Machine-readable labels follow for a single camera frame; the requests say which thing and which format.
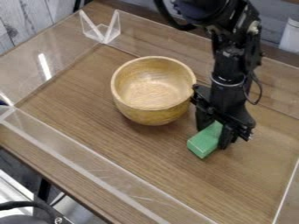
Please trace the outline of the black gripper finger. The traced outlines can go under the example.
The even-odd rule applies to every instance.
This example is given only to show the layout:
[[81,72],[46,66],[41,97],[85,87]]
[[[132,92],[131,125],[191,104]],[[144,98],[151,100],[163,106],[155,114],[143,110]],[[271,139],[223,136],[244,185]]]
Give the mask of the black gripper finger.
[[219,148],[225,150],[231,143],[236,141],[239,134],[236,130],[229,127],[227,124],[221,128],[220,136],[219,136]]
[[201,131],[215,122],[213,109],[197,106],[195,118],[197,131]]

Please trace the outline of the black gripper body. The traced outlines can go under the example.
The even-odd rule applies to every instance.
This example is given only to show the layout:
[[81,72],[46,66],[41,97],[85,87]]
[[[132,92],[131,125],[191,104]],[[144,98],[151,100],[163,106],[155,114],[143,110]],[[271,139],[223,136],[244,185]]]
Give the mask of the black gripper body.
[[215,122],[227,124],[237,132],[237,139],[247,141],[251,138],[256,121],[248,113],[245,103],[252,79],[243,73],[228,79],[211,75],[211,86],[192,85],[191,103],[196,107],[212,108]]

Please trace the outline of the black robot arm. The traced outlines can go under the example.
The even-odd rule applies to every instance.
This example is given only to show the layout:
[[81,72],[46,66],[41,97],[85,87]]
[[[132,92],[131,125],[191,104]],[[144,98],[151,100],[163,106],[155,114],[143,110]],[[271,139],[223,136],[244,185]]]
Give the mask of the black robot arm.
[[237,139],[248,140],[256,127],[247,105],[259,103],[249,99],[249,90],[261,85],[255,74],[263,58],[259,12],[249,0],[173,0],[173,7],[185,19],[176,29],[200,26],[209,32],[211,85],[192,87],[192,103],[197,129],[220,123],[217,146],[225,149]]

